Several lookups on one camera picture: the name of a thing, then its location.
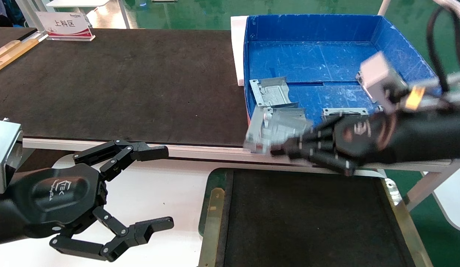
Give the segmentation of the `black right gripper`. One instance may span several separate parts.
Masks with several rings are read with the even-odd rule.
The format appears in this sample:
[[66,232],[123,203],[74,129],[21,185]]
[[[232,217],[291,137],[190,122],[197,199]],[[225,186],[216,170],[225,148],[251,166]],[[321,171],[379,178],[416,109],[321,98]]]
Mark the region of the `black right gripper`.
[[[390,131],[390,117],[385,113],[365,117],[330,117],[318,126],[308,128],[303,133],[288,138],[285,144],[271,146],[272,156],[286,155],[289,159],[305,159],[338,174],[353,176],[356,164],[384,162]],[[335,147],[351,160],[322,150],[321,147]]]

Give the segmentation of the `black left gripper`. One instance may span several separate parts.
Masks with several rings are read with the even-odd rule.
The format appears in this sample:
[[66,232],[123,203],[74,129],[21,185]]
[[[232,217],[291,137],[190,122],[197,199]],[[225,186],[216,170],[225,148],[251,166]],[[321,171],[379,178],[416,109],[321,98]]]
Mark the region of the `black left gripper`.
[[[68,168],[45,168],[18,173],[9,186],[13,211],[21,219],[21,235],[46,238],[64,230],[84,231],[95,218],[115,236],[106,244],[74,240],[73,232],[57,235],[50,247],[57,252],[114,262],[129,248],[147,244],[155,232],[174,227],[172,217],[124,226],[103,207],[112,181],[133,162],[167,159],[166,146],[113,140],[78,152]],[[105,162],[99,172],[91,166]]]

